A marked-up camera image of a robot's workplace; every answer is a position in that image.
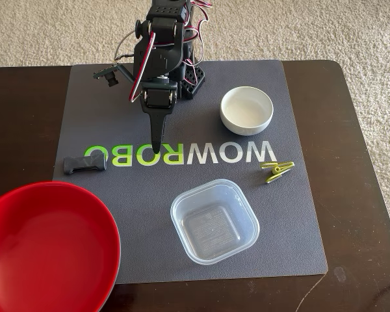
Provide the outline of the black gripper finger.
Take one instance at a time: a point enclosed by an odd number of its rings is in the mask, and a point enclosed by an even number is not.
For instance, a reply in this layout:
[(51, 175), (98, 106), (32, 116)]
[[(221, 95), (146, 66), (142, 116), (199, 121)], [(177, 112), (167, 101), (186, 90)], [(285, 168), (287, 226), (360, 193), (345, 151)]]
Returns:
[(166, 116), (173, 112), (173, 109), (142, 109), (149, 115), (151, 128), (151, 146), (154, 154), (159, 154), (163, 141), (164, 125)]

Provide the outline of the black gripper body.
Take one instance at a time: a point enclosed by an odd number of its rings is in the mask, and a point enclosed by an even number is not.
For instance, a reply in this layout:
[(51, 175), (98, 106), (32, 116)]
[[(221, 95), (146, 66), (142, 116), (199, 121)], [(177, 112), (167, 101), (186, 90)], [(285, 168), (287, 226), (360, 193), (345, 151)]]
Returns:
[(170, 109), (177, 100), (177, 82), (168, 77), (154, 77), (141, 83), (140, 103), (149, 109)]

